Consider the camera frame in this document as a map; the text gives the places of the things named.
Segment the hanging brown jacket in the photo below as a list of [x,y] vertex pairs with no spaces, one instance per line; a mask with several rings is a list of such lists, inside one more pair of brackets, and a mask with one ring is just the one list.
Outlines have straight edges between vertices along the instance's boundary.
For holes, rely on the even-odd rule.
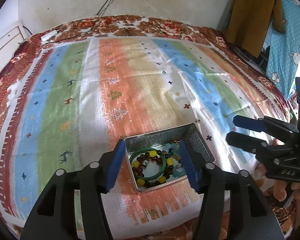
[[282,0],[233,0],[223,35],[227,42],[259,57],[270,24],[279,33],[286,32]]

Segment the silver metal tin box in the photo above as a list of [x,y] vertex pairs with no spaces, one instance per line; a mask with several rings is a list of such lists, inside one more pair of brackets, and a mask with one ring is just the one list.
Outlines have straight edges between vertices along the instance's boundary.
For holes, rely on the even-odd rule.
[[[185,154],[182,151],[187,154],[194,153],[195,159],[200,163],[215,162],[212,152],[193,123],[127,137],[125,143],[132,182],[139,192],[158,189],[185,179],[186,170],[183,163]],[[137,155],[130,165],[130,156],[136,150],[144,147],[151,147],[157,151]],[[142,177],[157,174],[161,169],[163,155],[166,158],[167,166],[159,178],[145,181],[134,177],[136,174]]]

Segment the blue patterned curtain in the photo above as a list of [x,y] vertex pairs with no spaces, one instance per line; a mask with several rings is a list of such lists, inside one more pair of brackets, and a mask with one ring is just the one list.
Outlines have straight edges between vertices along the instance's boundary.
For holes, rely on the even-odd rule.
[[296,90],[295,78],[300,77],[300,0],[281,0],[281,4],[286,32],[271,29],[266,75],[288,100]]

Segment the white headboard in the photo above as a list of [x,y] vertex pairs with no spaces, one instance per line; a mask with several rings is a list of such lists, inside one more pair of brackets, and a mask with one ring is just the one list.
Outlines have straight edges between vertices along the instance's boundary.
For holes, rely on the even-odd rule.
[[27,38],[27,33],[20,21],[16,21],[0,31],[0,73],[9,63],[20,44]]

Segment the green jade bangle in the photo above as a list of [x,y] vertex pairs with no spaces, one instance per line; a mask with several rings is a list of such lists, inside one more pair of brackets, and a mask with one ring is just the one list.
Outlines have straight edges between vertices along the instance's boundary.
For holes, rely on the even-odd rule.
[[[157,151],[157,150],[154,149],[154,148],[151,148],[151,147],[144,147],[144,148],[140,148],[140,149],[136,150],[136,151],[130,156],[130,158],[129,158],[130,165],[132,165],[133,160],[135,159],[135,157],[136,157],[137,155],[140,155],[140,154],[145,153],[145,152],[150,152],[150,151]],[[145,181],[154,180],[154,179],[159,178],[159,177],[164,173],[165,168],[166,168],[166,166],[167,166],[166,158],[165,158],[164,155],[161,157],[161,159],[162,159],[161,169],[160,169],[160,171],[159,171],[157,174],[155,174],[155,175],[153,175],[153,176],[150,176],[150,177],[142,177],[142,176],[138,176],[138,175],[136,174],[134,177],[137,178],[137,179],[143,179],[143,180],[145,180]]]

